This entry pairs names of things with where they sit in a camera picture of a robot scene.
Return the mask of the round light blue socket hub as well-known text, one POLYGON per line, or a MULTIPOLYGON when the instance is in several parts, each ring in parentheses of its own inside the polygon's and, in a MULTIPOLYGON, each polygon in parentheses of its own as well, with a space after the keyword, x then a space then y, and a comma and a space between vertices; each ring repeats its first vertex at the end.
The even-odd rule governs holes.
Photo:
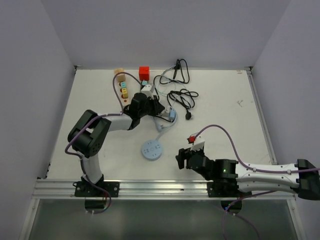
POLYGON ((156 139, 146 141, 141 147, 142 156, 148 161, 156 161, 163 154, 163 147, 156 139))

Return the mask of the red cube adapter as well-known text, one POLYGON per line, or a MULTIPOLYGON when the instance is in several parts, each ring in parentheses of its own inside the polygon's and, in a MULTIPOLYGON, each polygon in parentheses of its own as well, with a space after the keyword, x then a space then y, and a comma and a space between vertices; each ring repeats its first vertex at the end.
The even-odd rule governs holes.
POLYGON ((150 80, 150 67, 149 66, 140 66, 138 70, 139 80, 140 81, 149 81, 150 80))

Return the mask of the light blue USB charger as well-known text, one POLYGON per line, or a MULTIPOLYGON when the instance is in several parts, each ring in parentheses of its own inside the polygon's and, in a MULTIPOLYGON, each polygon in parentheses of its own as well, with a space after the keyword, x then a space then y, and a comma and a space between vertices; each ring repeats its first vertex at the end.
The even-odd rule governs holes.
POLYGON ((168 114, 168 120, 170 122, 173 122, 175 120, 175 118, 176 118, 176 112, 174 109, 172 109, 168 114))

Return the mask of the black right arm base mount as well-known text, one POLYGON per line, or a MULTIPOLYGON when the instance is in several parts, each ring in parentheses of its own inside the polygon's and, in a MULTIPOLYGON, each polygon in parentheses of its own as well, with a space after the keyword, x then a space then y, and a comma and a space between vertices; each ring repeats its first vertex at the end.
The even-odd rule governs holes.
POLYGON ((209 198, 232 198, 240 195, 238 185, 233 181, 208 181, 206 189, 209 198))

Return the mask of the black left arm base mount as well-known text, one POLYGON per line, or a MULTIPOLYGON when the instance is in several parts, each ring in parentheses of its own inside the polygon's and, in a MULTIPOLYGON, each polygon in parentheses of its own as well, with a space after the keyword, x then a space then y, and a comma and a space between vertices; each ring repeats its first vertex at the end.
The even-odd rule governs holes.
POLYGON ((80 181, 72 183, 75 187, 74 196, 78 198, 99 198, 108 196, 117 198, 119 195, 120 183, 118 181, 104 181, 102 176, 96 183, 81 177, 80 181))

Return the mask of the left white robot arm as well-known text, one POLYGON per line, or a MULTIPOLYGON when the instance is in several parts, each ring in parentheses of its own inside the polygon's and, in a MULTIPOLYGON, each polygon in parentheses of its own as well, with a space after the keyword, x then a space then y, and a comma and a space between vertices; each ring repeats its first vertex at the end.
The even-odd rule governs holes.
POLYGON ((164 110, 165 107, 156 96, 146 96, 139 92, 121 113, 99 115, 88 109, 82 114, 67 136, 68 144, 64 152, 79 158, 82 178, 87 182, 87 192, 95 197, 103 193, 104 184, 100 181, 103 179, 103 174, 98 152, 107 133, 133 130, 140 124, 141 118, 158 116, 164 110))

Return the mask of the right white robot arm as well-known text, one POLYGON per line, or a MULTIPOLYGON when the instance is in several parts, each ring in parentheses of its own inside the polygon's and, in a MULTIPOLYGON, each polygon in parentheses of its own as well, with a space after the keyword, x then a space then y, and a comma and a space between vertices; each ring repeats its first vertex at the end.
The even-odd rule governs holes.
POLYGON ((210 198, 251 196, 254 191, 287 192, 301 199, 320 199, 320 172, 306 159, 284 165, 241 164, 232 159, 211 160, 204 150, 181 148, 179 169, 188 169, 207 181, 210 198))

